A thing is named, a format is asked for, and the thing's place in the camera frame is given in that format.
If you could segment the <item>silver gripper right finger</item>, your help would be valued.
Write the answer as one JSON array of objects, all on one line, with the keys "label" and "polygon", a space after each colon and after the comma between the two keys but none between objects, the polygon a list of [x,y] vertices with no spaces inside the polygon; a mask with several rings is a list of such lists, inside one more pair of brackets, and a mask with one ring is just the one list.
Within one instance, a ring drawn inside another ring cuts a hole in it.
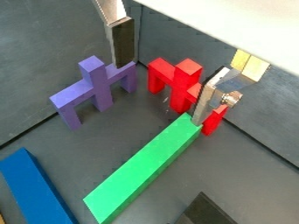
[{"label": "silver gripper right finger", "polygon": [[199,126],[208,118],[211,111],[220,105],[232,108],[243,94],[239,90],[258,82],[238,69],[222,66],[203,82],[191,122]]}]

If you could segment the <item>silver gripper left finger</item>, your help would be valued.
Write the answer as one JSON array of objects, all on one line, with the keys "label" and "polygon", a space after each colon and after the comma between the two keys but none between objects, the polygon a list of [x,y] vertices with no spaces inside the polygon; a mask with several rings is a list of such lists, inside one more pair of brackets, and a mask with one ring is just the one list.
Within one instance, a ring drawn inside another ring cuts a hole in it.
[{"label": "silver gripper left finger", "polygon": [[106,26],[112,62],[116,68],[135,59],[135,20],[122,0],[92,0]]}]

